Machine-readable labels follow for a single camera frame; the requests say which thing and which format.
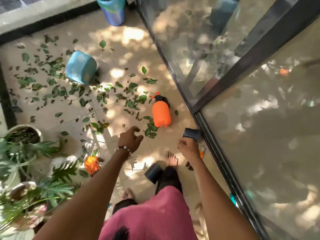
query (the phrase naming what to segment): monstera plant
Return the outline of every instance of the monstera plant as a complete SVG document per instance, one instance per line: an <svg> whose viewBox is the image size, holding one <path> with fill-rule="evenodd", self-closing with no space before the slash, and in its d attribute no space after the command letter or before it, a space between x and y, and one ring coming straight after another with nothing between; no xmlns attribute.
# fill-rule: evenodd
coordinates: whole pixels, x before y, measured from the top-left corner
<svg viewBox="0 0 320 240"><path fill-rule="evenodd" d="M78 173L79 160L54 167L49 176L35 177L30 172L40 157L52 158L61 149L61 140L41 141L28 126L0 138L0 238L10 227L35 227L78 189L70 176ZM13 186L16 178L20 183Z"/></svg>

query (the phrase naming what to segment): bracelet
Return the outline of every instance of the bracelet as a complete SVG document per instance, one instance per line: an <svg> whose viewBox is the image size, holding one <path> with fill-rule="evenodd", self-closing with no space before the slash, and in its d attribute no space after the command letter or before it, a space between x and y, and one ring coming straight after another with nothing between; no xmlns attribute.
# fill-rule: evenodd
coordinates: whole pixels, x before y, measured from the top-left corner
<svg viewBox="0 0 320 240"><path fill-rule="evenodd" d="M129 158L131 157L130 149L129 149L126 145L118 146L118 147L114 150L114 152L116 152L116 151L117 151L117 150L119 150L119 149L126 149L126 150L127 150L127 152L129 153L129 156L128 156L128 158L127 158L127 159L129 159Z"/></svg>

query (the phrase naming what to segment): tile floor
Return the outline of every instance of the tile floor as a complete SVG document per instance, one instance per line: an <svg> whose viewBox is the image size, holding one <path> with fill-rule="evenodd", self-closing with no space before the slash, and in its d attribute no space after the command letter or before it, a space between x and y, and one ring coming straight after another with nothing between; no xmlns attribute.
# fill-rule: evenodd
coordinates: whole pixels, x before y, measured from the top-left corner
<svg viewBox="0 0 320 240"><path fill-rule="evenodd" d="M97 101L99 89L93 90L88 86L81 96L85 100L89 100L85 107L81 107L79 103L78 92L66 98L58 96L54 103L51 103L52 98L48 98L48 102L44 106L43 96L51 94L55 86L50 86L47 83L46 73L34 64L37 55L40 60L46 58L46 54L40 47L45 43L44 35L51 38L59 36L56 42L57 46L54 46L53 43L47 44L48 55L52 55L52 59L62 56L63 63L66 64L69 59L69 56L66 56L66 50L81 50L98 60L101 85L104 88L107 84L112 84L117 89L115 93L112 90L109 92L107 104ZM106 41L104 50L99 47L101 40ZM24 45L26 48L17 48L18 45ZM22 53L24 52L30 57L30 66L27 65L27 62L22 61ZM113 205L117 203L127 187L134 191L139 203L153 196L155 185L145 178L144 172L156 161L162 161L163 164L163 154L170 150L179 158L178 174L182 182L184 196L195 222L195 230L201 237L201 230L197 229L198 217L195 214L195 206L200 201L196 180L194 173L184 166L186 160L176 148L176 142L182 136L184 128L196 128L196 125L137 13L127 11L125 24L121 27L114 27L108 25L102 11L92 12L1 46L0 61L6 84L8 88L13 89L12 93L15 94L12 99L16 99L17 105L23 110L23 113L16 113L18 123L29 124L30 117L35 116L34 126L44 133L46 140L54 140L62 131L67 131L69 135L64 137L67 139L67 143L65 143L63 152L69 156L68 159L79 157L83 153L83 148L86 148L88 154L94 149L98 149L98 155L107 161L116 147L120 133L133 125L141 129L140 133L143 133L143 130L147 128L145 119L141 121L136 119L138 111L134 111L134 114L130 115L124 111L124 100L116 102L116 94L123 90L115 85L116 82L124 87L131 82L137 83L136 93L138 95L148 91L148 96L154 95L155 92L166 96L171 104L172 124L166 129L160 128L154 139L145 138L130 161L126 162L114 188L111 203ZM144 77L141 71L142 66L147 68L146 76L148 78L158 80L156 84L146 84L142 79ZM20 85L14 75L25 76L23 70L30 67L38 69L37 74L30 76L37 83L47 87L38 91L19 89ZM57 85L64 86L67 91L70 91L72 86L68 80L54 79ZM38 97L40 100L36 101L32 99L33 97ZM152 116L152 103L140 104L139 108L139 118ZM175 115L175 110L178 110L178 116ZM62 115L55 117L55 114L59 112ZM92 127L86 131L82 130L85 125L83 119L86 117L90 118L87 124L101 121L110 123L110 125L102 135L94 135ZM226 193L229 193L229 189L208 150L205 153L204 161L218 183ZM108 210L106 218L110 217L112 208Z"/></svg>

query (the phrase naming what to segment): blue trash bin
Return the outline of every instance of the blue trash bin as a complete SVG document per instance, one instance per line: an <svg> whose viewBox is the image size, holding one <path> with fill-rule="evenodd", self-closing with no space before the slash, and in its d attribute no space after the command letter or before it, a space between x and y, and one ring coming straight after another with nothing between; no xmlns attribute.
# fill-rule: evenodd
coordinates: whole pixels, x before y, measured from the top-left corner
<svg viewBox="0 0 320 240"><path fill-rule="evenodd" d="M112 26L120 26L125 21L125 0L96 0L104 16Z"/></svg>

